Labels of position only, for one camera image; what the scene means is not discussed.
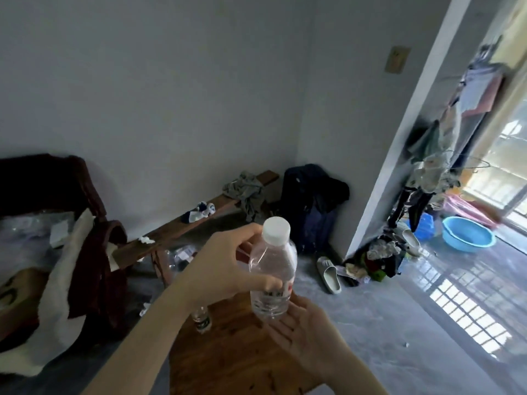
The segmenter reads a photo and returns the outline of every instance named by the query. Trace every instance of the light switch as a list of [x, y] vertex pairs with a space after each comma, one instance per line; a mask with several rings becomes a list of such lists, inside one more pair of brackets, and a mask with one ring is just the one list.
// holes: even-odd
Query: light switch
[[388, 73], [400, 74], [404, 69], [404, 64], [406, 63], [410, 50], [410, 47], [393, 46], [388, 55], [384, 70]]

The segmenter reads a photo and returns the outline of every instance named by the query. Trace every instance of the forearm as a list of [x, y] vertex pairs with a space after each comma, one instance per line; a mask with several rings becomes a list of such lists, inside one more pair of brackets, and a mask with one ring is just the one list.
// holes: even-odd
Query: forearm
[[336, 395], [387, 395], [378, 379], [351, 350], [343, 352], [338, 359], [334, 374], [326, 382]]
[[83, 395], [147, 395], [190, 307], [174, 283], [137, 323]]

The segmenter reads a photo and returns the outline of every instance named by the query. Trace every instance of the blue basin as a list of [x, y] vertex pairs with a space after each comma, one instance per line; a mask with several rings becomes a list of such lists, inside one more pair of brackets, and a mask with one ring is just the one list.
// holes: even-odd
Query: blue basin
[[463, 252], [477, 252], [496, 244], [496, 236], [488, 228], [459, 216], [443, 220], [443, 239]]

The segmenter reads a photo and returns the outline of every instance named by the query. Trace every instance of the black bag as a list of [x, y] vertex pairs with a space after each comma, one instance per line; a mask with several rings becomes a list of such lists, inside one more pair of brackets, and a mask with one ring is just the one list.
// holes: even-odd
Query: black bag
[[336, 208], [348, 199], [348, 185], [332, 179], [318, 165], [286, 170], [280, 213], [291, 225], [291, 240], [298, 252], [326, 249]]

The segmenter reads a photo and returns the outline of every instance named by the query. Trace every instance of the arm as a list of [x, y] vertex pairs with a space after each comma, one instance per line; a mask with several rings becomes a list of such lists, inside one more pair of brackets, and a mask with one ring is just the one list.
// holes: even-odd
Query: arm
[[150, 307], [83, 395], [147, 395], [187, 316], [238, 292], [282, 287], [272, 276], [238, 268], [238, 246], [250, 253], [261, 226], [215, 233], [192, 263]]
[[287, 313], [265, 328], [273, 340], [337, 395], [386, 395], [372, 372], [356, 357], [337, 327], [307, 298], [291, 297]]

